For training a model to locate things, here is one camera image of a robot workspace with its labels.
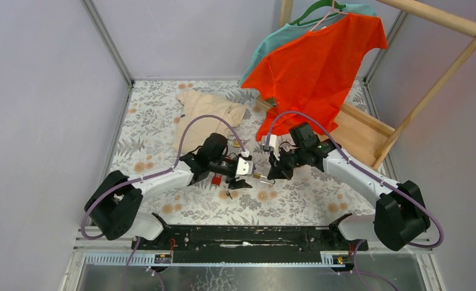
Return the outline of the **brass padlock with keys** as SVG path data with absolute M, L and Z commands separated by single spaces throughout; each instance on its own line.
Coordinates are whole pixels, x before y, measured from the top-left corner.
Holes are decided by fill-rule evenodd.
M 274 180 L 270 180 L 267 178 L 267 176 L 264 176 L 260 173 L 254 173 L 252 175 L 252 177 L 254 179 L 256 179 L 259 183 L 262 183 L 262 184 L 265 184 L 265 185 L 268 185 L 268 186 L 272 186 L 275 184 L 275 181 Z

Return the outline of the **red cable lock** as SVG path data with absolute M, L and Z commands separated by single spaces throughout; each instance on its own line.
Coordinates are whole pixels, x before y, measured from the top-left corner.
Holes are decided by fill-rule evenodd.
M 221 176 L 215 175 L 215 176 L 213 176 L 213 178 L 211 179 L 210 185 L 211 185 L 211 186 L 215 186 L 215 187 L 219 187 L 220 184 L 221 184 L 221 180 L 222 180 L 222 177 L 221 177 Z

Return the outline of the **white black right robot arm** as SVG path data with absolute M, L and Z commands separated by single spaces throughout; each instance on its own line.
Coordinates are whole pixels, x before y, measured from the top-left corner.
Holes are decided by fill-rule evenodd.
M 398 251 L 428 230 L 431 220 L 414 182 L 401 183 L 366 167 L 331 139 L 320 140 L 306 122 L 289 133 L 294 141 L 289 150 L 280 146 L 276 135 L 261 139 L 263 150 L 270 153 L 269 180 L 290 180 L 296 168 L 311 166 L 344 182 L 374 207 L 372 215 L 346 215 L 336 222 L 337 228 L 328 234 L 334 249 L 366 240 Z

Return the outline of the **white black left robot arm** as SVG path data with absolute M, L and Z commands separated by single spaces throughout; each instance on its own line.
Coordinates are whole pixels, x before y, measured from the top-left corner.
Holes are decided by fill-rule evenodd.
M 162 193 L 194 185 L 210 173 L 223 177 L 230 189 L 249 188 L 245 177 L 254 171 L 250 153 L 228 158 L 226 150 L 227 138 L 213 133 L 196 151 L 180 156 L 172 168 L 137 178 L 115 170 L 85 204 L 85 218 L 109 241 L 131 235 L 162 249 L 169 240 L 167 224 L 158 215 L 140 211 L 141 205 Z

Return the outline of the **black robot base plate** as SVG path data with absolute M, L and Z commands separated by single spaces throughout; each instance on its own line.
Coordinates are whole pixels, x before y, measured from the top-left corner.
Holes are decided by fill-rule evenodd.
M 368 244 L 347 240 L 336 222 L 329 226 L 208 226 L 167 225 L 157 239 L 132 242 L 133 247 L 146 251 L 203 252 L 252 249 L 267 253 L 280 252 L 344 252 L 354 248 L 367 251 Z

